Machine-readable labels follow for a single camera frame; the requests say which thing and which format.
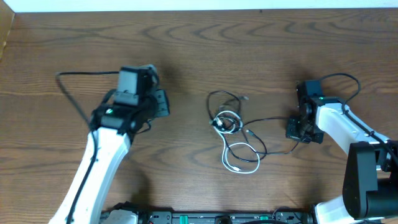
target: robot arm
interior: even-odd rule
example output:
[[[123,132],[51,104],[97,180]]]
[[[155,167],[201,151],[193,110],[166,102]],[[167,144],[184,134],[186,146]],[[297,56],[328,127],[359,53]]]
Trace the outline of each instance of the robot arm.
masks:
[[[317,222],[356,223],[398,215],[398,167],[383,148],[396,155],[397,143],[375,131],[370,136],[363,128],[372,129],[343,100],[323,95],[319,80],[301,83],[297,94],[300,116],[290,117],[286,137],[321,144],[327,133],[348,155],[343,195],[315,207]],[[391,172],[390,178],[377,179],[376,169]]]
[[[134,136],[144,123],[150,128],[150,121],[154,118],[169,115],[166,93],[158,90],[158,85],[159,78],[152,65],[121,69],[118,89],[105,95],[91,115],[90,126],[95,131],[88,135],[86,151],[72,185],[50,223],[99,223],[113,177],[128,153]],[[112,95],[113,104],[108,104]],[[87,174],[90,162],[94,159],[95,145],[95,162]],[[133,213],[123,217],[123,223],[129,223],[126,218],[136,223]]]

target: cardboard edge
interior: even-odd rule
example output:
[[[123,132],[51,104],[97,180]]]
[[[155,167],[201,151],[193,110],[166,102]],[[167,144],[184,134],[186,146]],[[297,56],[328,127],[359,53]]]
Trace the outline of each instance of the cardboard edge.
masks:
[[[7,44],[14,16],[14,11],[3,0],[0,0],[0,61]]]

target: wood grain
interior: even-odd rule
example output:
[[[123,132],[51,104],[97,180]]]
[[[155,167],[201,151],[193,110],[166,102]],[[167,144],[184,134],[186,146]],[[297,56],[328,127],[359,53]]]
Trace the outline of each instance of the wood grain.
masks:
[[[105,208],[130,200],[175,210],[258,211],[337,197],[346,156],[326,137],[322,145],[268,157],[253,175],[230,173],[208,125],[207,93],[248,96],[246,120],[288,116],[297,112],[295,82],[351,73],[363,85],[352,110],[397,139],[397,52],[397,9],[17,14],[0,63],[0,222],[47,222],[83,155],[88,130],[57,88],[55,72],[153,63],[169,94],[172,115],[136,138]],[[65,79],[87,113],[116,82]],[[324,87],[342,97],[356,89],[344,78]],[[270,151],[286,151],[293,143],[284,125],[252,128]]]

